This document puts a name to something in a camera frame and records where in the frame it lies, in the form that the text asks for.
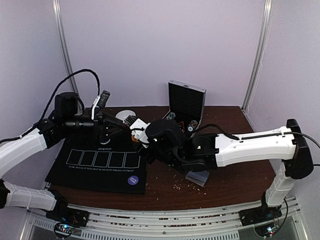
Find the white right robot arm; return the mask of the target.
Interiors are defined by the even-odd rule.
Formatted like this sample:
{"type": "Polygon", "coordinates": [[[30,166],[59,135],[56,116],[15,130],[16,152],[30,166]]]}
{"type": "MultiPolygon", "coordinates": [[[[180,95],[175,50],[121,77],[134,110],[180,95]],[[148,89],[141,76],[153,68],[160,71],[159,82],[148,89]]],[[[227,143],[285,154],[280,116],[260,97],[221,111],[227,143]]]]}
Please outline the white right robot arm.
{"type": "Polygon", "coordinates": [[[268,220],[297,180],[309,176],[314,163],[307,141],[295,119],[285,126],[254,133],[196,134],[187,137],[174,120],[159,119],[144,130],[148,148],[155,157],[181,171],[203,172],[243,162],[281,160],[280,168],[256,210],[259,220],[268,220]]]}

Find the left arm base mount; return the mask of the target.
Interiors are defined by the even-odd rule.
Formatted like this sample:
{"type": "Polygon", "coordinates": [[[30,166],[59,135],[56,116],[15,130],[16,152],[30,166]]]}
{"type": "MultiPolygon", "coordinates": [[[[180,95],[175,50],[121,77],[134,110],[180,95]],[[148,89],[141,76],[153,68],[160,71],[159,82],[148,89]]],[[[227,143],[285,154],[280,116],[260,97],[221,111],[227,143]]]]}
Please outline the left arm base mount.
{"type": "Polygon", "coordinates": [[[43,210],[45,216],[57,222],[62,222],[73,227],[86,227],[90,213],[85,210],[69,208],[63,210],[43,210]]]}

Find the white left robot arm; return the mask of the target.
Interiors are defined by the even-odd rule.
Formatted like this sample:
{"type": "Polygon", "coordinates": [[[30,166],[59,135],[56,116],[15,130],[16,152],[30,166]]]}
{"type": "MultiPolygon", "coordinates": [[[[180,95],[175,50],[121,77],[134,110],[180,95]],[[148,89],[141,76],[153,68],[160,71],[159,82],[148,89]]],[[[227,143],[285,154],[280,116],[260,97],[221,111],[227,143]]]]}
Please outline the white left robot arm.
{"type": "MultiPolygon", "coordinates": [[[[43,152],[72,135],[91,135],[101,142],[131,129],[107,113],[97,117],[76,115],[42,119],[22,135],[3,140],[0,147],[0,175],[29,157],[43,152]]],[[[40,190],[0,181],[0,207],[20,207],[52,211],[61,222],[72,218],[67,200],[55,190],[40,190]]]]}

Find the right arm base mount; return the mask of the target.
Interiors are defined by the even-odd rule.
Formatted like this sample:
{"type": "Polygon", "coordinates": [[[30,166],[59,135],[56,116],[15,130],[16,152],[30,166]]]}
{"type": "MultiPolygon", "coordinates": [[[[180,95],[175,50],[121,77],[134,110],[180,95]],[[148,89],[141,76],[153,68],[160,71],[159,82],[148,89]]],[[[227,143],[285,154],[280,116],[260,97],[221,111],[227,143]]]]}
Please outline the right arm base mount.
{"type": "Polygon", "coordinates": [[[267,207],[259,206],[251,209],[241,210],[239,212],[239,219],[242,226],[249,226],[254,224],[271,221],[282,216],[281,207],[267,207]]]}

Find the clear acrylic dealer button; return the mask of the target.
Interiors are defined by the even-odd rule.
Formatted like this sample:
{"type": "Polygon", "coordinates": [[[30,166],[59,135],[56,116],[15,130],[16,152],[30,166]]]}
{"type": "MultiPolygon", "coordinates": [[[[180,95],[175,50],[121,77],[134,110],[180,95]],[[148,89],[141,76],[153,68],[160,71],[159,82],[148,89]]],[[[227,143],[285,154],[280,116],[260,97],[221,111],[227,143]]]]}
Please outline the clear acrylic dealer button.
{"type": "Polygon", "coordinates": [[[110,139],[108,139],[108,140],[100,140],[99,143],[100,143],[101,145],[106,145],[106,144],[108,144],[110,141],[111,141],[110,139]]]}

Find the blue small blind button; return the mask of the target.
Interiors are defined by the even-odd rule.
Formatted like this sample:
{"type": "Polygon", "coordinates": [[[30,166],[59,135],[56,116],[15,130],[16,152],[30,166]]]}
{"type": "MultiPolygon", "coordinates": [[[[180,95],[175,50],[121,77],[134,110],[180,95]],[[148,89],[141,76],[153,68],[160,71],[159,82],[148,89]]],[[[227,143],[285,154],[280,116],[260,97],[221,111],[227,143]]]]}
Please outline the blue small blind button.
{"type": "Polygon", "coordinates": [[[136,175],[132,175],[127,179],[127,182],[131,186],[135,186],[136,184],[139,183],[139,178],[136,175]]]}

